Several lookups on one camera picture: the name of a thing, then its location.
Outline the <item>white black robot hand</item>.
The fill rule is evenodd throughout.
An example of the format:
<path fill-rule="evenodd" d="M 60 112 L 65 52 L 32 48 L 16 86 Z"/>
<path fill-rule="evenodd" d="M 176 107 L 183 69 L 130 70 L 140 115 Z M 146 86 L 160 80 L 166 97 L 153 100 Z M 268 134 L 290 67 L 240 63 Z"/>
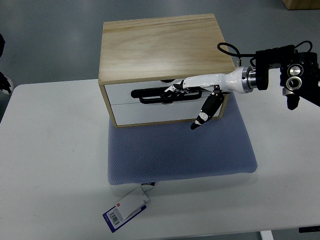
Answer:
<path fill-rule="evenodd" d="M 256 72 L 251 67 L 238 67 L 228 74 L 215 73 L 191 76 L 168 87 L 160 97 L 178 98 L 190 92 L 186 89 L 195 87 L 209 89 L 213 87 L 213 92 L 205 100 L 196 120 L 190 126 L 190 129 L 194 130 L 213 118 L 225 99 L 223 92 L 251 93 L 256 87 L 255 74 Z"/>

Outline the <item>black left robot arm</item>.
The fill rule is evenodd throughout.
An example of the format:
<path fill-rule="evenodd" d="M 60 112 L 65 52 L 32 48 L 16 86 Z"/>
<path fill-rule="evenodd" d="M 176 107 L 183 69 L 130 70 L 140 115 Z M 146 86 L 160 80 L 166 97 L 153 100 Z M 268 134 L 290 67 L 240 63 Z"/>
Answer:
<path fill-rule="evenodd" d="M 3 55 L 5 40 L 2 35 L 0 35 L 0 56 Z M 2 72 L 0 73 L 0 91 L 6 95 L 11 95 L 14 90 L 14 84 L 11 79 L 7 78 Z"/>

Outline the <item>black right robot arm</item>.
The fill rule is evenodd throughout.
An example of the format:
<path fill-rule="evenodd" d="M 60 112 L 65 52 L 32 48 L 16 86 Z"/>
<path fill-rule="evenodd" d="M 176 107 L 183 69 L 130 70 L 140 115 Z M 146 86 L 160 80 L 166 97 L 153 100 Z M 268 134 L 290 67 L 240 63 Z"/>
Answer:
<path fill-rule="evenodd" d="M 163 99 L 182 99 L 185 94 L 202 90 L 210 92 L 199 115 L 191 124 L 191 130 L 208 122 L 220 108 L 225 95 L 231 92 L 251 93 L 254 88 L 266 90 L 269 85 L 269 70 L 280 70 L 282 94 L 287 97 L 287 107 L 294 110 L 300 98 L 320 104 L 320 68 L 317 54 L 311 51 L 298 52 L 296 46 L 287 45 L 260 50 L 251 55 L 255 63 L 251 67 L 238 67 L 228 74 L 205 74 L 191 76 L 168 87 Z"/>

